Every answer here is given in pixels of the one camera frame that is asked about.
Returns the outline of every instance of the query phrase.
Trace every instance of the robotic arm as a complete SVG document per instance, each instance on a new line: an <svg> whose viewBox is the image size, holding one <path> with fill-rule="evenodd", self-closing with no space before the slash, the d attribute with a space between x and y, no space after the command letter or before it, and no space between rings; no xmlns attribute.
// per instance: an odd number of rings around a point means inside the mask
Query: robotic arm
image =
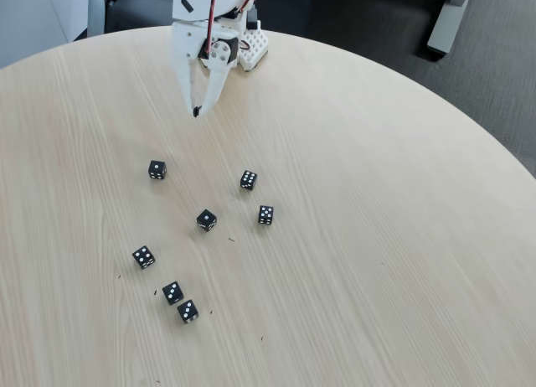
<svg viewBox="0 0 536 387"><path fill-rule="evenodd" d="M268 51L255 0L173 0L173 60L184 100L194 117L218 101L229 71L240 63L257 66ZM209 85L201 104L192 97L198 59L209 68Z"/></svg>

